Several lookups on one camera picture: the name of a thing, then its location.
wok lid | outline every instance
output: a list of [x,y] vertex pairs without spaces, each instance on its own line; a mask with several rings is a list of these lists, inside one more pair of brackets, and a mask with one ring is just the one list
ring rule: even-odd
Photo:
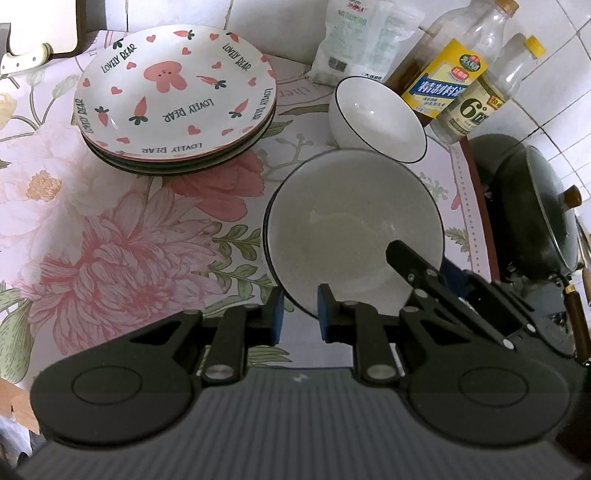
[[582,203],[576,186],[564,187],[550,163],[535,147],[527,147],[525,155],[530,179],[540,204],[545,225],[556,252],[569,271],[577,266],[579,244],[574,207]]

cooking wine bottle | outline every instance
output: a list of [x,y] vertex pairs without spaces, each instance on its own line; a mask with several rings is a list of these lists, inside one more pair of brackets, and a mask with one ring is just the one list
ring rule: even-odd
[[459,142],[515,96],[525,75],[544,53],[533,35],[513,36],[489,69],[431,123],[435,134],[448,145]]
[[515,0],[474,0],[433,22],[385,84],[427,125],[498,57]]

stacked plate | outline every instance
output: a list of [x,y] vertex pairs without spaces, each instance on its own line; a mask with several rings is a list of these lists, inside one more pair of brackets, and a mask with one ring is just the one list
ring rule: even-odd
[[271,125],[276,94],[268,58],[243,38],[165,25],[98,54],[78,82],[74,116],[104,162],[179,175],[251,148]]

yellow label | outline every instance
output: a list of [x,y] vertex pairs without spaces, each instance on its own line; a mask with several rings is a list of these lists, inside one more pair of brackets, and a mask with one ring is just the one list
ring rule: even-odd
[[435,118],[487,68],[480,55],[454,38],[402,98],[413,110]]
[[441,115],[452,131],[465,136],[504,104],[501,94],[485,77],[480,77],[462,93],[457,105],[454,104]]

countertop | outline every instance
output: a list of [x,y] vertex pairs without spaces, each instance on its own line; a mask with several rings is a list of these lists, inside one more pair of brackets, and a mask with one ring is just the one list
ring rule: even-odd
[[[332,88],[272,57],[277,113],[251,150],[172,179],[115,170],[88,151],[72,106],[84,68],[123,35],[91,34],[77,57],[0,80],[0,376],[26,390],[65,356],[179,310],[217,315],[266,298],[266,205],[295,166],[336,148]],[[427,156],[409,168],[437,202],[446,257],[490,280],[498,270],[469,151],[427,133]],[[251,364],[352,364],[350,347],[325,345],[314,319],[286,309],[280,344],[251,349]]]

